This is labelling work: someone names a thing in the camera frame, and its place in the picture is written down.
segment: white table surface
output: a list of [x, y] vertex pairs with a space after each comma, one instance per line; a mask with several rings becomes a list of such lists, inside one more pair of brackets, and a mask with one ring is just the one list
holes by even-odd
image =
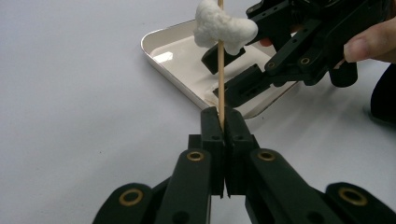
[[[162, 182], [200, 132], [200, 109], [149, 65], [152, 31], [192, 20], [199, 0], [0, 1], [0, 223], [92, 223], [116, 188]], [[225, 1], [238, 17], [257, 1]], [[396, 130], [367, 117], [388, 65], [359, 63], [337, 89], [299, 84], [249, 123], [312, 187], [340, 181], [396, 210]], [[242, 197], [212, 223], [249, 223]]]

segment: white tray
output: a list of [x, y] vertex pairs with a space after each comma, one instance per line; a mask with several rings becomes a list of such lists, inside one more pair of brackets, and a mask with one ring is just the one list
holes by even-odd
[[[175, 84], [195, 104], [204, 109], [217, 105], [217, 98], [211, 92], [218, 83], [218, 76], [212, 75], [202, 64], [201, 58], [207, 49], [195, 45], [193, 29], [195, 21], [187, 21], [166, 29], [145, 35], [141, 41], [148, 61], [169, 81]], [[274, 55], [273, 48], [258, 44], [245, 47], [246, 53], [225, 67], [225, 80], [240, 74], [256, 63], [263, 71], [265, 63]], [[283, 87], [271, 87], [236, 109], [244, 119], [253, 119], [276, 101], [295, 82]]]

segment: finger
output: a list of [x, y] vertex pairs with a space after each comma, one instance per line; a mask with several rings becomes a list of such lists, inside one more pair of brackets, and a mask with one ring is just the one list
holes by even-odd
[[352, 37], [344, 45], [349, 63], [375, 58], [396, 49], [396, 18], [381, 22]]

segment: wooden skewer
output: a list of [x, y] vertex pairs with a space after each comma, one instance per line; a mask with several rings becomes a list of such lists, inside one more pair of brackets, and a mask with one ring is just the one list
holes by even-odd
[[[223, 0], [218, 0], [218, 5], [223, 9]], [[224, 131], [224, 42], [218, 42], [218, 65], [219, 65], [219, 122]]]

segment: human hand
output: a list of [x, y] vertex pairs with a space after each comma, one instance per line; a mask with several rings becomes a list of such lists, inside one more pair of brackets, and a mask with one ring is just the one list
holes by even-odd
[[376, 59], [396, 63], [396, 0], [391, 2], [390, 20], [376, 24], [352, 37], [344, 45], [348, 63]]

